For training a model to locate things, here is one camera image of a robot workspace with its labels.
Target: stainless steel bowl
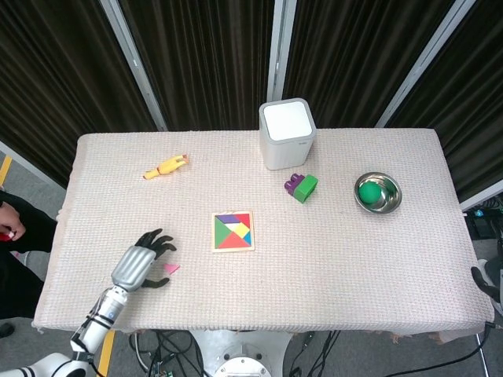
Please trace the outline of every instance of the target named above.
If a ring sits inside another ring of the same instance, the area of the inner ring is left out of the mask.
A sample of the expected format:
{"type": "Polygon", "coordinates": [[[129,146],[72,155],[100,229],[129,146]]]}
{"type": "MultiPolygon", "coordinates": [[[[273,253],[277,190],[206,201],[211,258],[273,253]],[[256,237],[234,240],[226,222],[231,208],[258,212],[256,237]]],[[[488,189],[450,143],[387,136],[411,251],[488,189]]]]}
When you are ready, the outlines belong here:
{"type": "Polygon", "coordinates": [[[396,210],[402,202],[402,190],[400,186],[398,186],[398,183],[389,175],[372,172],[363,174],[356,181],[354,185],[354,198],[357,203],[368,212],[373,212],[374,214],[389,214],[396,210]],[[380,199],[375,203],[367,204],[360,200],[358,189],[366,182],[377,183],[381,188],[380,199]]]}

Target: colorful puzzle pieces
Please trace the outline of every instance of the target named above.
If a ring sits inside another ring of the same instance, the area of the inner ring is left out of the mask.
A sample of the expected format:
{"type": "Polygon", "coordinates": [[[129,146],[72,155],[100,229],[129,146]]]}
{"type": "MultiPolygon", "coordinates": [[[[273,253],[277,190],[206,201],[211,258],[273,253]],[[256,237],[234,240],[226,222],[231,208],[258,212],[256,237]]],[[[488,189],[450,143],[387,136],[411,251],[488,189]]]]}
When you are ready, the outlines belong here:
{"type": "Polygon", "coordinates": [[[255,249],[251,212],[213,214],[212,221],[213,251],[252,251],[255,249]]]}

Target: yellow rubber chicken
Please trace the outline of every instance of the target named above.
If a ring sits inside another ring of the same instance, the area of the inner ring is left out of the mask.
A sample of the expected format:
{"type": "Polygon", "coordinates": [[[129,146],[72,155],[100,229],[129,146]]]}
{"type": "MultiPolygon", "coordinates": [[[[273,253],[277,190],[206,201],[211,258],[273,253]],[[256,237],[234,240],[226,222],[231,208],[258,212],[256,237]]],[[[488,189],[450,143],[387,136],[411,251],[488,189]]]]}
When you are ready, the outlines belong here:
{"type": "Polygon", "coordinates": [[[143,178],[152,179],[160,175],[169,174],[172,171],[177,170],[179,167],[185,165],[186,163],[189,163],[187,155],[171,157],[170,159],[167,159],[166,161],[161,163],[156,169],[147,171],[145,174],[143,174],[143,178]]]}

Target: robotic hand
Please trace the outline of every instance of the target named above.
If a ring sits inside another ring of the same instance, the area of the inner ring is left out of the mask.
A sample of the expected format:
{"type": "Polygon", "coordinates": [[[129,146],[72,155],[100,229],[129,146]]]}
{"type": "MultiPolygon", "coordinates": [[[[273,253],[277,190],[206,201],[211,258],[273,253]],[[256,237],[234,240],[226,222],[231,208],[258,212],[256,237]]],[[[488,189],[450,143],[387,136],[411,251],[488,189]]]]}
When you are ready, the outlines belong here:
{"type": "Polygon", "coordinates": [[[156,240],[161,232],[162,229],[148,232],[127,249],[112,273],[113,287],[100,295],[84,323],[72,336],[72,358],[53,353],[30,367],[0,373],[0,377],[85,377],[89,366],[99,374],[94,365],[94,353],[126,305],[127,295],[140,287],[159,288],[169,281],[169,278],[160,281],[146,279],[155,260],[167,250],[176,250],[169,243],[172,237],[161,236],[156,240]]]}

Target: dark fabric backdrop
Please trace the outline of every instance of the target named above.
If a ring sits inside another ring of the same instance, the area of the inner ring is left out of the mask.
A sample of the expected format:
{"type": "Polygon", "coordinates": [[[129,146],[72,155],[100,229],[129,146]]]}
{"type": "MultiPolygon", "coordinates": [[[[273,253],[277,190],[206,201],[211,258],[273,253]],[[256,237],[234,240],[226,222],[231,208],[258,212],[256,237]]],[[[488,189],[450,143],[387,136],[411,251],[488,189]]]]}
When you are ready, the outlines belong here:
{"type": "Polygon", "coordinates": [[[503,2],[476,2],[389,127],[437,131],[460,201],[503,179],[503,2]]]}
{"type": "Polygon", "coordinates": [[[453,0],[299,0],[283,98],[316,126],[374,127],[453,0]]]}
{"type": "Polygon", "coordinates": [[[258,129],[274,0],[120,3],[169,131],[258,129]]]}
{"type": "Polygon", "coordinates": [[[97,1],[0,2],[0,140],[66,186],[79,136],[154,131],[97,1]]]}

